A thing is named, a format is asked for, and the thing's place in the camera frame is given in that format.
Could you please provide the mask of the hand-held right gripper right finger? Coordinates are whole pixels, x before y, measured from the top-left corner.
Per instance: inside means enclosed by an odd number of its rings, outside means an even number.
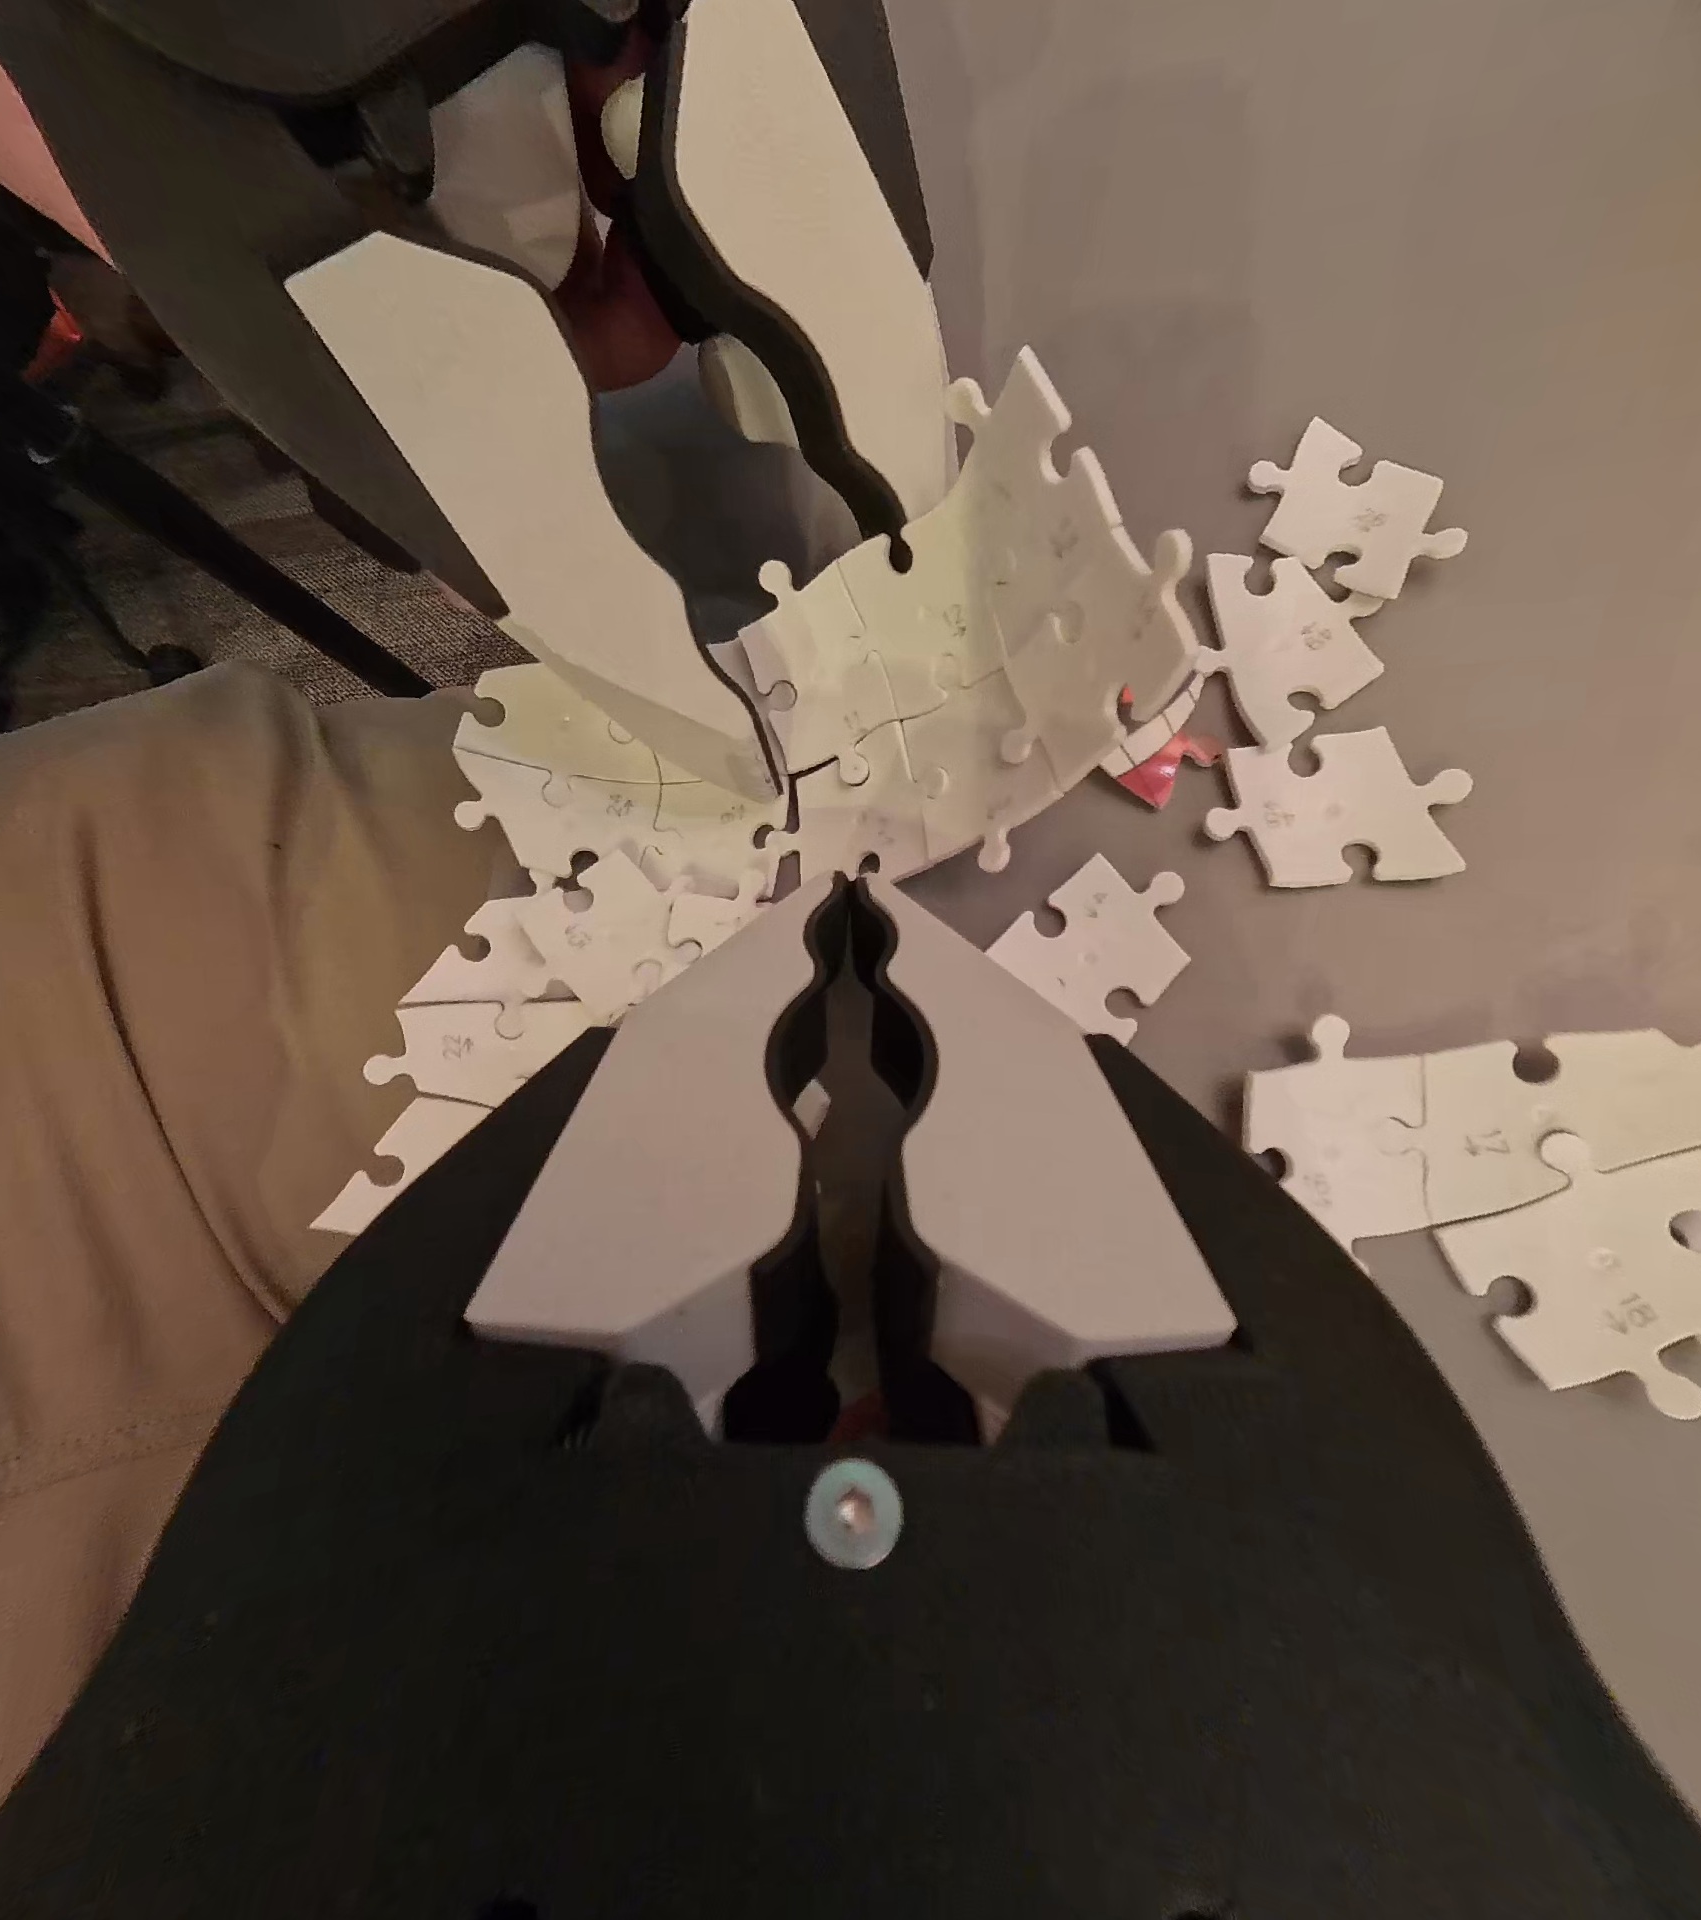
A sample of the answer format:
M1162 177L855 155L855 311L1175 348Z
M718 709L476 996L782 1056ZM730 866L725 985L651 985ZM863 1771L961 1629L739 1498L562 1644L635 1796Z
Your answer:
M870 1271L884 1428L995 1436L1039 1376L1227 1346L1236 1315L1072 1019L881 875L851 891L903 1106Z

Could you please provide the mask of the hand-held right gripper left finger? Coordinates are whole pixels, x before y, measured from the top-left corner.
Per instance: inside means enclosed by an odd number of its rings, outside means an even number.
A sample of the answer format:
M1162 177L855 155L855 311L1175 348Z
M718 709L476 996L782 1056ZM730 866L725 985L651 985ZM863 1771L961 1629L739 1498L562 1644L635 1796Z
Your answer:
M839 1422L797 1102L855 887L820 875L629 1011L467 1308L481 1336L671 1372L739 1442Z

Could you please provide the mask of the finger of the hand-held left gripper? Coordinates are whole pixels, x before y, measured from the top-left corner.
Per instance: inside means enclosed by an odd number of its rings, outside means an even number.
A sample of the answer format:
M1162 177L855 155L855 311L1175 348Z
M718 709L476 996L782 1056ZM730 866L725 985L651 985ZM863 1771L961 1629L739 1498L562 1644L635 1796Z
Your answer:
M608 496L594 395L548 293L376 230L287 276L285 295L499 592L499 628L656 755L777 797L756 708Z
M956 475L935 253L886 6L638 3L630 215L718 418L905 574Z

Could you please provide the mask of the white wedge puzzle section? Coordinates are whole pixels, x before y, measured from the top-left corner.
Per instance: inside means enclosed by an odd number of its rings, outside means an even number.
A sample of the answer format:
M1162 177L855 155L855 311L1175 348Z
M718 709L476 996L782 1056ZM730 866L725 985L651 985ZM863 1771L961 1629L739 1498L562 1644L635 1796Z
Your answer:
M484 671L453 742L475 796L460 827L501 827L538 881L623 853L660 890L734 896L775 883L789 804L751 799L658 755L541 663Z

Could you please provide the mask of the curved white puzzle strip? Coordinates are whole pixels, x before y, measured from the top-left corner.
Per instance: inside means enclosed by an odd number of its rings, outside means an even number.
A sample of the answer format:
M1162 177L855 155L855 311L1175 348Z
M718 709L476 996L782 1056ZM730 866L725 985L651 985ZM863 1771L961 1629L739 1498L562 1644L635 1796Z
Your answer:
M739 633L799 785L768 843L805 880L869 861L903 880L962 851L1002 869L1011 833L1194 675L1193 540L1171 528L1142 549L1094 450L1055 458L1072 418L1037 351L996 395L958 378L946 411L966 448L907 523L909 561L884 537L802 585L768 561L770 612Z

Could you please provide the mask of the white puzzle piece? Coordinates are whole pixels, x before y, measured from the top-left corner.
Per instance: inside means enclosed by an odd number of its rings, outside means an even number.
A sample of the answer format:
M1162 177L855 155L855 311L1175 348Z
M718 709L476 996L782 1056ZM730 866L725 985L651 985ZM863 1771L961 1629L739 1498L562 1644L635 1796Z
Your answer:
M1224 754L1230 804L1210 807L1205 836L1221 843L1245 836L1272 887L1317 890L1347 883L1351 848L1371 853L1382 883L1433 881L1466 867L1464 856L1434 819L1434 810L1464 802L1472 776L1444 768L1413 779L1389 728L1318 731L1315 765L1300 772L1285 746L1236 746Z
M1377 459L1363 482L1347 482L1342 470L1360 458L1360 444L1317 416L1286 466L1264 458L1248 468L1246 490L1279 497L1260 534L1266 548L1304 568L1342 556L1335 579L1347 594L1393 602L1415 561L1459 558L1468 534L1433 528L1438 475Z
M1110 1011L1108 997L1126 993L1150 1008L1191 965L1191 954L1158 919L1158 909L1182 894L1175 871L1136 887L1097 853L1050 896L1061 916L1057 932L1041 930L1025 912L986 954L1082 1033L1131 1044L1138 1021Z
M1218 643L1197 653L1205 680L1224 673L1230 702L1263 750L1288 750L1311 718L1292 703L1339 708L1385 671L1357 622L1377 612L1378 596L1331 596L1296 558L1279 558L1268 590L1246 585L1246 554L1210 554L1205 587Z

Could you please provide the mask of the pile of white puzzle pieces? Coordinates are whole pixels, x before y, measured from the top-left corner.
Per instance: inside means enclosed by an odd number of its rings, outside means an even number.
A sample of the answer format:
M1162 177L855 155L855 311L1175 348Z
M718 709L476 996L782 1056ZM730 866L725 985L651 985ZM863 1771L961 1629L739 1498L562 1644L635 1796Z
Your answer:
M386 1205L589 1030L714 952L764 906L775 860L726 881L652 880L635 860L594 860L581 886L489 899L467 923L479 956L451 946L399 1001L402 1044L364 1063L372 1086L410 1098L310 1225L357 1235Z

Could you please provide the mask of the coloured printed puzzle piece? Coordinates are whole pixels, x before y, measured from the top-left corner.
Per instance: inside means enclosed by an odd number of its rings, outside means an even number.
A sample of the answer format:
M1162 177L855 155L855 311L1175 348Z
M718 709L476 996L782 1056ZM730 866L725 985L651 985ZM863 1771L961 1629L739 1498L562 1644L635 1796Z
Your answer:
M1203 687L1205 680L1197 675L1166 708L1125 731L1103 755L1103 774L1150 807L1162 807L1185 763L1217 765L1227 746L1191 728Z

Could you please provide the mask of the flat white puzzle section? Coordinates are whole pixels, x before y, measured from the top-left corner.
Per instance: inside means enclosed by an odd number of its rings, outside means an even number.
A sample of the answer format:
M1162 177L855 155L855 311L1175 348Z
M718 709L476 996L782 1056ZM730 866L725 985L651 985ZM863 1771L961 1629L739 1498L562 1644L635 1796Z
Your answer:
M1509 1040L1358 1058L1317 1019L1303 1059L1246 1077L1242 1140L1344 1250L1433 1233L1472 1295L1520 1287L1495 1331L1550 1389L1633 1378L1701 1417L1669 1354L1701 1350L1701 1042L1554 1033L1552 1072Z

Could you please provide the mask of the person's left hand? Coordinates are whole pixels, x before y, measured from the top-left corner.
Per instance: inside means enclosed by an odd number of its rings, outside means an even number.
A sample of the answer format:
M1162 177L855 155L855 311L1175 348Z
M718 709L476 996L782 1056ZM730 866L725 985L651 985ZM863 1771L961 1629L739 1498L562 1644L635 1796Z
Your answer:
M564 281L577 351L597 391L623 391L658 376L683 342L658 306L623 227L608 224L584 248Z

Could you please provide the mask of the black metal leg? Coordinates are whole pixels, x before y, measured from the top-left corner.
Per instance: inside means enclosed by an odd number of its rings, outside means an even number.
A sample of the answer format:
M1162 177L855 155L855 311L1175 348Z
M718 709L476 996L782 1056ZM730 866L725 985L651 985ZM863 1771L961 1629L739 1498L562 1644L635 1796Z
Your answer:
M31 397L19 426L31 459L94 505L208 575L375 693L420 699L431 680L267 563L167 478L101 437L68 406Z

